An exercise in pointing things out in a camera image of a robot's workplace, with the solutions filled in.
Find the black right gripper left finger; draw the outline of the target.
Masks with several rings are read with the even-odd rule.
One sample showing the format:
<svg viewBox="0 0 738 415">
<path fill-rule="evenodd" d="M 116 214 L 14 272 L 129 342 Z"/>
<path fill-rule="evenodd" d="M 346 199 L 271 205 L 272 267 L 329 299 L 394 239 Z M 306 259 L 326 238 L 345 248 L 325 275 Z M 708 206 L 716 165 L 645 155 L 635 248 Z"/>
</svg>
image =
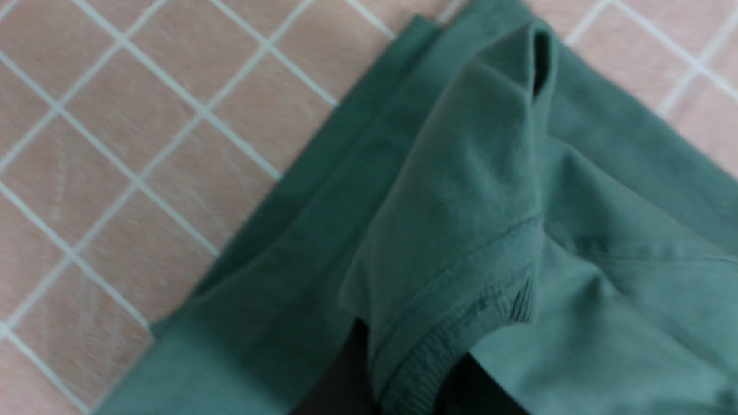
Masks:
<svg viewBox="0 0 738 415">
<path fill-rule="evenodd" d="M 355 320 L 337 357 L 292 414 L 380 414 L 367 368 L 368 331 Z"/>
</svg>

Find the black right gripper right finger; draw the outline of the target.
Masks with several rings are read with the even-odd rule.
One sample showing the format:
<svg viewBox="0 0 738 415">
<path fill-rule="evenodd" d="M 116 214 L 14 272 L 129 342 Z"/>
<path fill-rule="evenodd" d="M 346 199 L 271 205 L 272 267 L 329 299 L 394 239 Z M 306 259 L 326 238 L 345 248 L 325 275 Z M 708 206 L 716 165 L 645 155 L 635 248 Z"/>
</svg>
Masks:
<svg viewBox="0 0 738 415">
<path fill-rule="evenodd" d="M 433 414 L 527 414 L 527 411 L 467 353 L 451 370 Z"/>
</svg>

